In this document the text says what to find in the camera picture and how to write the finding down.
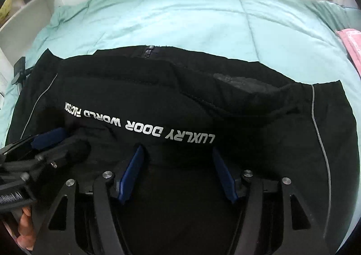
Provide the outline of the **person's left hand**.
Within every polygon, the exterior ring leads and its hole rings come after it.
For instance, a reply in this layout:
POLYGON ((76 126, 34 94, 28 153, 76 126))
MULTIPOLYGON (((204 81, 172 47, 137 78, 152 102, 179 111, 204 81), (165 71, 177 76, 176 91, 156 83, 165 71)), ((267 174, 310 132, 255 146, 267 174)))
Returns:
POLYGON ((36 231, 34 229, 34 224, 32 220, 31 207, 26 206, 22 209, 22 214, 18 223, 18 233, 19 236, 16 236, 14 231, 11 229, 8 223, 3 222, 8 233, 14 239, 15 243, 23 250, 28 250, 29 252, 33 251, 35 241, 36 241, 36 231))

